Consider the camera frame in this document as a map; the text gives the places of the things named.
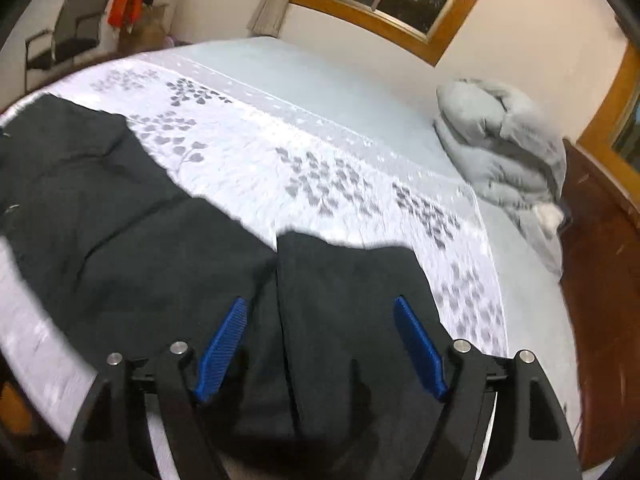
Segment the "black pants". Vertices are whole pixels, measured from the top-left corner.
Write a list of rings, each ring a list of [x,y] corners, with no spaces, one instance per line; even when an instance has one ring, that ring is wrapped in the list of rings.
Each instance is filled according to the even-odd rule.
[[[42,96],[1,131],[1,231],[23,280],[98,370],[66,446],[66,479],[153,479],[155,394],[185,479],[221,453],[299,479],[461,479],[482,392],[405,247],[287,232],[270,247],[148,159],[126,119]],[[394,322],[404,296],[442,356],[421,385]],[[198,359],[232,304],[247,326],[218,393]]]

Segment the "white cloth on duvet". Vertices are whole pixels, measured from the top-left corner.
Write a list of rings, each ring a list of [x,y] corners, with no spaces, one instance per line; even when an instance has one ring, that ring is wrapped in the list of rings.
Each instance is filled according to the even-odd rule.
[[[533,212],[538,219],[541,229],[549,236],[558,232],[565,218],[564,212],[555,203],[538,203],[533,206]]]

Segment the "dark wooden headboard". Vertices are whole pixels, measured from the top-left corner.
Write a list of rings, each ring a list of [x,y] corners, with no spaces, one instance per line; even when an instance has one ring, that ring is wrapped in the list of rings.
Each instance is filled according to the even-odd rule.
[[[566,142],[561,287],[576,344],[582,466],[617,455],[639,428],[639,211]]]

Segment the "grey floral quilted bedspread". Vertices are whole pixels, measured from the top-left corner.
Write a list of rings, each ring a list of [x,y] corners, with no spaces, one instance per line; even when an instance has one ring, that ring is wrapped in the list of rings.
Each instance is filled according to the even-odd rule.
[[[124,116],[176,185],[268,246],[295,230],[350,247],[411,248],[448,333],[508,353],[485,223],[460,180],[178,54],[87,68],[46,93]]]

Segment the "folded grey duvet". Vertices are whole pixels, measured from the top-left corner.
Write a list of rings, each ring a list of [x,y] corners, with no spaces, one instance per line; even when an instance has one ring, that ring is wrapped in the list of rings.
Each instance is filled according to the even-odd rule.
[[[540,106],[517,88],[456,79],[436,89],[434,128],[460,176],[501,208],[556,278],[563,274],[559,230],[549,236],[533,206],[555,203],[567,172],[564,144]]]

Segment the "woven basket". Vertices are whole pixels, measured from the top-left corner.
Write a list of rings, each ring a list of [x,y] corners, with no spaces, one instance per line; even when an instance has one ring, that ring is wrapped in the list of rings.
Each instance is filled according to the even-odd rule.
[[[140,18],[133,25],[126,26],[120,31],[117,52],[120,55],[133,55],[162,50],[167,38],[164,27],[167,8],[167,3],[145,6]]]

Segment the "black folding chair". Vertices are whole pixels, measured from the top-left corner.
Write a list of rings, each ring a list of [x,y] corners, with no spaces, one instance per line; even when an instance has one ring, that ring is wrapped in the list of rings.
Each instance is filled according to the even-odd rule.
[[[23,81],[28,91],[28,73],[33,70],[48,72],[78,55],[99,47],[101,24],[110,0],[63,0],[53,28],[43,29],[25,39]],[[50,44],[40,53],[30,55],[32,43],[43,37]]]

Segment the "orange bag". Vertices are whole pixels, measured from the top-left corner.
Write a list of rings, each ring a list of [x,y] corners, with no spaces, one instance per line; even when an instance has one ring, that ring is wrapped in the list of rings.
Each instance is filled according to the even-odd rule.
[[[108,12],[107,24],[114,29],[133,25],[142,14],[143,0],[113,0]]]

